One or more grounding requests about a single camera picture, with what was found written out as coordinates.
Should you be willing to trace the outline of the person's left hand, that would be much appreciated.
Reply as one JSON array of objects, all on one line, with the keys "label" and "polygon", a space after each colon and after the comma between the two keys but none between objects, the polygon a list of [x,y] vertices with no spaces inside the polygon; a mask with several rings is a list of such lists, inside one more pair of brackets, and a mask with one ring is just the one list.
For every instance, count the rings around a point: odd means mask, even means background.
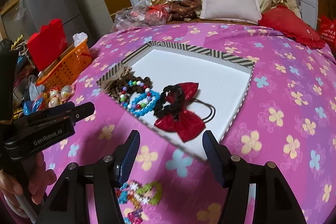
[{"label": "person's left hand", "polygon": [[[42,201],[44,193],[49,185],[56,182],[57,177],[52,169],[46,170],[46,162],[42,152],[34,156],[35,165],[33,174],[30,176],[28,189],[32,195],[32,201],[39,204]],[[23,194],[22,186],[13,176],[1,170],[1,191],[5,197],[15,206],[19,206],[15,195]]]}]

